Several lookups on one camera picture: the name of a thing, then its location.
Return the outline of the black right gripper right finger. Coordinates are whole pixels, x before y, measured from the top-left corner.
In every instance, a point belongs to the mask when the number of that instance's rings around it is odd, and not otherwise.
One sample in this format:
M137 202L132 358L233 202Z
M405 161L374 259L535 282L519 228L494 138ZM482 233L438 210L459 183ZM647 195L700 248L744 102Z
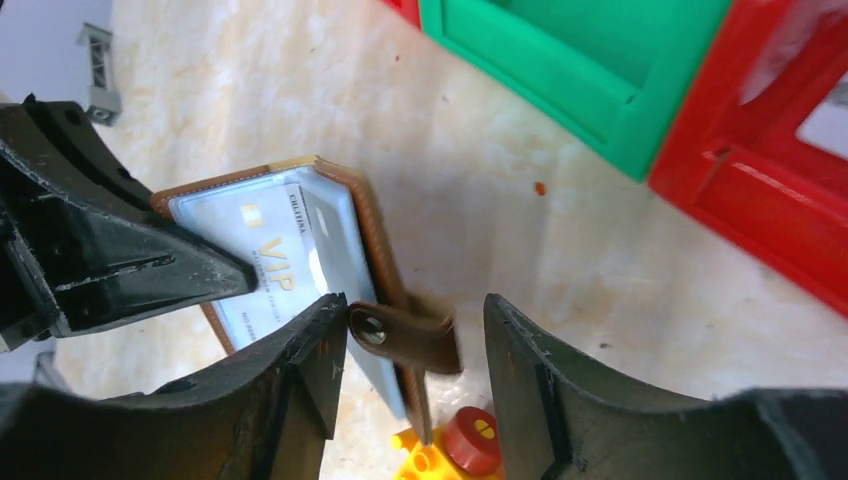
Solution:
M484 302L486 356L510 479L843 479L843 389L668 391Z

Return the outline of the brown leather card holder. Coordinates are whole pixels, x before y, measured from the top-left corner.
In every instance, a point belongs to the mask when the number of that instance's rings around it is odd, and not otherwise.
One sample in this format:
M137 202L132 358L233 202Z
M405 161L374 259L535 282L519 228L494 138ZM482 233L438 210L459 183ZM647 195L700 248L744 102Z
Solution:
M172 187L153 194L150 202L157 214L176 223L168 200L253 179L300 185L326 294L342 294L350 306L351 355L391 413L408 420L421 443L431 444L434 426L425 376L462 370L454 316L405 288L364 173L307 155ZM203 314L224 351L234 353L238 350L223 337L212 302L202 304Z

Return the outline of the silver VIP card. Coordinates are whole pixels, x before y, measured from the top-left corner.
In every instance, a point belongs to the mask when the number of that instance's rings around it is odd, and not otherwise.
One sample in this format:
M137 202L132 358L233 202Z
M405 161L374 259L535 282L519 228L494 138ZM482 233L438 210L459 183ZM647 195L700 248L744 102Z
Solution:
M176 196L176 223L247 262L255 291L211 303L232 350L286 326L328 292L297 183L253 179Z

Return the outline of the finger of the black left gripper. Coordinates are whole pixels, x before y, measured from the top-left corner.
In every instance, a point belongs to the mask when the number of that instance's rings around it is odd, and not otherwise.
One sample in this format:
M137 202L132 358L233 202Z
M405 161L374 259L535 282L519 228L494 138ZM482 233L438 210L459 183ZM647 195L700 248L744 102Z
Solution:
M1 107L1 348L236 295L246 261L157 214L71 101Z

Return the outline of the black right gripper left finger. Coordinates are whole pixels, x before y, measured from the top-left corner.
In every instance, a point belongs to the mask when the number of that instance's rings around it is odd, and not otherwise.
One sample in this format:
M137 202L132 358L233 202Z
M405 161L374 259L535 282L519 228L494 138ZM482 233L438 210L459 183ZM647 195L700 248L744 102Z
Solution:
M150 394L92 400L1 388L5 479L315 479L335 432L347 340L341 294Z

